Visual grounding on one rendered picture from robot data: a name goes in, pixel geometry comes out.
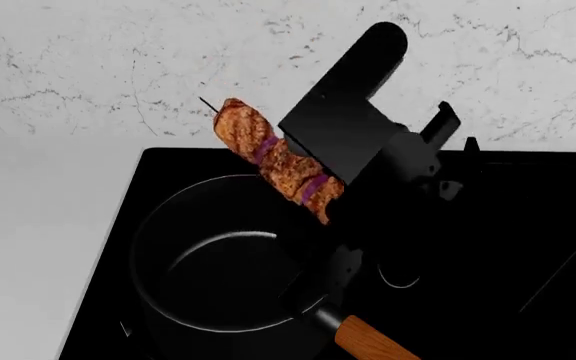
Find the black glass cooktop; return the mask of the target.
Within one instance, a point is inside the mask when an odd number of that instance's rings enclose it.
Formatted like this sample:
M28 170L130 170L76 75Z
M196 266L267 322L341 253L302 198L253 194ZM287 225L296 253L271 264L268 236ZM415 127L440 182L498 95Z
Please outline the black glass cooktop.
M363 251L342 308L421 360L576 360L576 153L439 155L465 188L415 225L419 271ZM198 182L256 170L227 149L147 149L57 360L164 360L131 278L143 222Z

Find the grilled meat and onion skewer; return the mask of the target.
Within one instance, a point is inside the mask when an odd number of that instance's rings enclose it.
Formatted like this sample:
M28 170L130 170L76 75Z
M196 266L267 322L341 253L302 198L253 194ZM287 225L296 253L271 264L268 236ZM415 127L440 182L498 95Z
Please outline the grilled meat and onion skewer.
M238 98L227 98L213 118L213 130L283 197L304 206L321 224L329 224L327 206L344 193L343 182L328 175L314 158L294 154L258 110Z

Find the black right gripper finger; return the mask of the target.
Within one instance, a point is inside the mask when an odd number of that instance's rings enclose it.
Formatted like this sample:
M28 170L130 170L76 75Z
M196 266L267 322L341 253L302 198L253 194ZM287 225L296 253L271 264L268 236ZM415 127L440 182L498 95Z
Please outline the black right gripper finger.
M341 303L343 293L362 266L363 251L347 245L321 248L302 266L278 297L288 312L310 312L320 304Z

